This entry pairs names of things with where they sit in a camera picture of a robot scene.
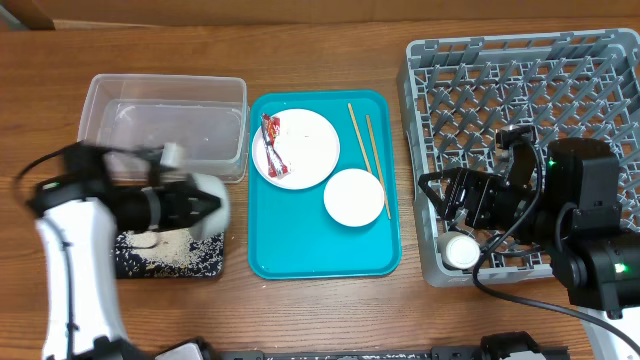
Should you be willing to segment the grey bowl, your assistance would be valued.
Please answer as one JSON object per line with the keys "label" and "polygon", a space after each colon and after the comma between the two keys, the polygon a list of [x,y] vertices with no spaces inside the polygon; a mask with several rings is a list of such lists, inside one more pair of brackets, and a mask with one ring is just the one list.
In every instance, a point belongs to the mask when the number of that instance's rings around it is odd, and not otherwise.
{"label": "grey bowl", "polygon": [[223,233],[230,224],[230,200],[225,184],[217,177],[193,174],[192,183],[202,193],[196,209],[197,220],[189,228],[194,240],[205,240]]}

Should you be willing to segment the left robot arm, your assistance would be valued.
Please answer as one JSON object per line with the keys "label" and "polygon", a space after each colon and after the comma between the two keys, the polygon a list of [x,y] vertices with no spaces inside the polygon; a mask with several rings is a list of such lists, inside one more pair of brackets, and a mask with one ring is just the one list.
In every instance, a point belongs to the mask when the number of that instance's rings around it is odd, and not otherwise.
{"label": "left robot arm", "polygon": [[143,185],[119,185],[105,157],[111,148],[76,142],[57,150],[63,174],[38,183],[24,205],[46,257],[48,325],[44,359],[145,359],[121,318],[112,252],[123,232],[187,229],[207,239],[230,224],[228,191],[217,177],[164,174],[182,167],[175,143],[126,150],[149,166]]}

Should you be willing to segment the red snack wrapper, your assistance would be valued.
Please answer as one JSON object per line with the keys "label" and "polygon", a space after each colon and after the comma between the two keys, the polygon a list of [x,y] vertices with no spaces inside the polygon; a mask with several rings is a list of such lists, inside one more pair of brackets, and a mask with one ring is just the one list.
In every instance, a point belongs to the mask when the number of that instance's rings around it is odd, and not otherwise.
{"label": "red snack wrapper", "polygon": [[261,115],[261,133],[268,161],[268,175],[271,178],[278,178],[289,174],[289,167],[275,149],[275,141],[280,134],[280,118],[263,113]]}

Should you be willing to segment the wooden chopstick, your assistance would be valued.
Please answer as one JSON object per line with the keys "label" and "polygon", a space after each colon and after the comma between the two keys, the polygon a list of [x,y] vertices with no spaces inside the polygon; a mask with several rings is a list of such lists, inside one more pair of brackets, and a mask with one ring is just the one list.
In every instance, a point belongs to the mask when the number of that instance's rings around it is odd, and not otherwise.
{"label": "wooden chopstick", "polygon": [[387,197],[387,192],[386,192],[386,184],[385,184],[385,180],[384,180],[384,176],[383,176],[383,172],[382,172],[382,168],[381,168],[380,158],[379,158],[379,155],[378,155],[378,149],[377,149],[377,144],[376,144],[376,139],[375,139],[375,133],[374,133],[374,130],[373,130],[373,126],[372,126],[370,115],[366,114],[365,117],[366,117],[366,122],[367,122],[367,127],[368,127],[368,133],[369,133],[369,136],[370,136],[370,142],[371,142],[371,146],[372,146],[372,150],[373,150],[373,154],[374,154],[374,161],[375,161],[375,165],[376,165],[378,179],[379,179],[380,185],[381,185],[382,190],[383,190],[384,205],[385,205],[387,217],[388,217],[389,220],[391,220],[391,211],[390,211],[390,206],[389,206],[389,202],[388,202],[388,197]]}
{"label": "wooden chopstick", "polygon": [[357,122],[357,119],[356,119],[356,116],[355,116],[355,113],[354,113],[353,106],[352,106],[351,103],[347,103],[347,107],[348,107],[348,111],[349,111],[349,114],[350,114],[350,117],[351,117],[351,121],[352,121],[352,124],[353,124],[354,131],[355,131],[355,134],[356,134],[356,138],[358,140],[358,144],[359,144],[359,147],[360,147],[360,150],[361,150],[361,154],[362,154],[362,157],[363,157],[363,160],[364,160],[364,163],[365,163],[366,170],[370,174],[372,174],[372,169],[371,169],[371,165],[370,165],[370,162],[369,162],[369,159],[368,159],[368,154],[367,154],[367,151],[365,149],[365,146],[364,146],[364,143],[363,143],[363,140],[362,140],[361,132],[359,130],[359,125],[358,125],[358,122]]}

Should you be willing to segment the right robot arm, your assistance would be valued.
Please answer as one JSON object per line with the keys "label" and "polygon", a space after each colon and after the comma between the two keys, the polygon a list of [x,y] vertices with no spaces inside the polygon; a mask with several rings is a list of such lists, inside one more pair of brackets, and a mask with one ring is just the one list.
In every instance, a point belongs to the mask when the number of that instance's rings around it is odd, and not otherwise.
{"label": "right robot arm", "polygon": [[565,138],[542,156],[525,135],[501,142],[511,153],[507,175],[456,167],[420,176],[419,188],[439,217],[460,209],[467,226],[495,230],[480,255],[485,262],[507,238],[536,244],[566,288],[568,307],[497,291],[487,295],[579,319],[598,359],[639,356],[639,235],[621,224],[619,160],[603,141]]}

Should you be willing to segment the small white cup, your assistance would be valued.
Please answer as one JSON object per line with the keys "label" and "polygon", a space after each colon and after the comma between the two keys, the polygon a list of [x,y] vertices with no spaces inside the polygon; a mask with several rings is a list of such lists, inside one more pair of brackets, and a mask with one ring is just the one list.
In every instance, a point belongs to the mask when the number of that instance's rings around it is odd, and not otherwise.
{"label": "small white cup", "polygon": [[437,240],[442,261],[448,267],[460,270],[473,268],[480,258],[478,242],[458,231],[441,234]]}

